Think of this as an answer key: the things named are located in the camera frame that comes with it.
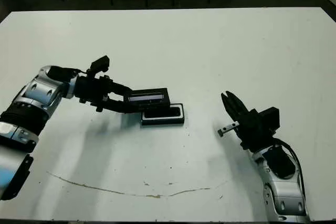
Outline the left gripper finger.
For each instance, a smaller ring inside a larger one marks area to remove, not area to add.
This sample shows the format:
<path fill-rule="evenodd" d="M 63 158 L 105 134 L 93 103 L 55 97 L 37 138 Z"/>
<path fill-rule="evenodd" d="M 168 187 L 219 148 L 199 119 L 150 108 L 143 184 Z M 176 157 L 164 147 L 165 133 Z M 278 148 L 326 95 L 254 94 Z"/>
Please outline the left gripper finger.
<path fill-rule="evenodd" d="M 125 94 L 127 94 L 131 91 L 132 91 L 131 88 L 129 88 L 127 86 L 124 86 L 122 84 L 119 84 L 119 83 L 116 83 L 116 82 L 112 82 L 112 84 L 111 84 L 111 92 L 115 93 L 117 95 L 124 96 Z"/>
<path fill-rule="evenodd" d="M 137 105 L 113 99 L 105 101 L 104 108 L 119 113 L 138 113 L 143 111 L 143 109 Z"/>

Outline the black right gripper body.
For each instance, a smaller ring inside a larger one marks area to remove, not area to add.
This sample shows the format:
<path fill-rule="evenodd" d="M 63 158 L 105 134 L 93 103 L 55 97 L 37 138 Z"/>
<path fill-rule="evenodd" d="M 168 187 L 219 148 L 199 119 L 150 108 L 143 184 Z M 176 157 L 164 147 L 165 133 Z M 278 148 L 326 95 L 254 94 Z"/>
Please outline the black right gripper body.
<path fill-rule="evenodd" d="M 275 109 L 257 112 L 255 109 L 242 114 L 233 123 L 217 130 L 220 137 L 234 130 L 244 150 L 257 152 L 275 144 Z"/>

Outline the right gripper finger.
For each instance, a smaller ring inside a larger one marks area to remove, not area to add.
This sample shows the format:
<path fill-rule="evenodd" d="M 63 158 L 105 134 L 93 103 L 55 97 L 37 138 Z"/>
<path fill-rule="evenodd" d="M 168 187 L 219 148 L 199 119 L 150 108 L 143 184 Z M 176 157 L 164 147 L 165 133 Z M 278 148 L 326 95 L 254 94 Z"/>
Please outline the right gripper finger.
<path fill-rule="evenodd" d="M 237 96 L 236 96 L 236 100 L 237 100 L 237 108 L 238 108 L 239 116 L 242 115 L 242 114 L 246 114 L 248 112 L 248 110 L 245 107 L 244 103 Z"/>
<path fill-rule="evenodd" d="M 236 96 L 231 92 L 225 92 L 221 94 L 221 98 L 227 114 L 236 121 L 239 117 Z"/>

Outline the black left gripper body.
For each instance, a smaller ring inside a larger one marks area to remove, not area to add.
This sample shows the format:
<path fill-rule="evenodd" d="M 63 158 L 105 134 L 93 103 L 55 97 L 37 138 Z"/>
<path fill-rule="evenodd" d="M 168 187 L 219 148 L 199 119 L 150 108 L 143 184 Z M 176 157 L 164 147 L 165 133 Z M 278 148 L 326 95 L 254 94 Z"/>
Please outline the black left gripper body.
<path fill-rule="evenodd" d="M 102 112 L 102 103 L 107 101 L 108 93 L 112 90 L 112 79 L 108 76 L 94 77 L 79 76 L 75 82 L 75 97 L 80 103 L 90 102 L 97 112 Z"/>

